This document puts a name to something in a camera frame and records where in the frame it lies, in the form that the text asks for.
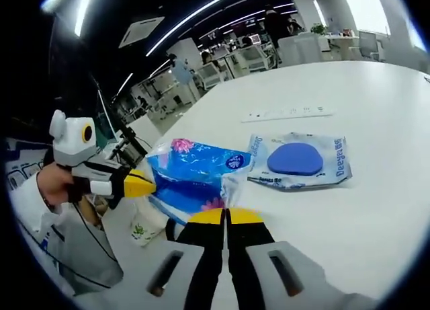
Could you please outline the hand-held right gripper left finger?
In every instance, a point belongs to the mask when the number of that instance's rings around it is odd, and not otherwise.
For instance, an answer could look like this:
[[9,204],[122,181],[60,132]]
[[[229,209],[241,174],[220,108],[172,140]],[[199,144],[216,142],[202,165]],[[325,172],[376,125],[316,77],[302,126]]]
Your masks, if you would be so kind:
[[192,216],[176,239],[150,245],[117,285],[119,309],[210,309],[222,271],[226,211]]

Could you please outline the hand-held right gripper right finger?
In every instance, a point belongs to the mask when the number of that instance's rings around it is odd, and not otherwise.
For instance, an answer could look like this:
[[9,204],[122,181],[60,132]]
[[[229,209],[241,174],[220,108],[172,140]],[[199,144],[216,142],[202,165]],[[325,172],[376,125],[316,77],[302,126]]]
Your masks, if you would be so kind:
[[276,241],[255,212],[227,209],[226,234],[240,309],[362,309],[362,295],[330,285],[321,266]]

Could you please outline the person's left hand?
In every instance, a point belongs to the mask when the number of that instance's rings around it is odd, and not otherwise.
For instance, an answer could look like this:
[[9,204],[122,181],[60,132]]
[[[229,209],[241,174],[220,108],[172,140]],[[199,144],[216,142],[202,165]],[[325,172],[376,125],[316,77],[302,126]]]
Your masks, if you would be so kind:
[[42,168],[36,176],[38,190],[49,208],[69,201],[68,185],[73,184],[73,177],[55,162]]

